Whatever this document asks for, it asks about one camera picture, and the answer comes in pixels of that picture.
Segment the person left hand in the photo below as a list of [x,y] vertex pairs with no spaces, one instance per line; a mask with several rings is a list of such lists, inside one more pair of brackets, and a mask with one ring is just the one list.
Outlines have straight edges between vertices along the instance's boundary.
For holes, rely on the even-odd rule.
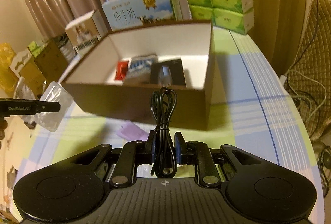
[[1,117],[0,119],[0,148],[2,147],[1,141],[5,138],[5,129],[8,127],[8,122]]

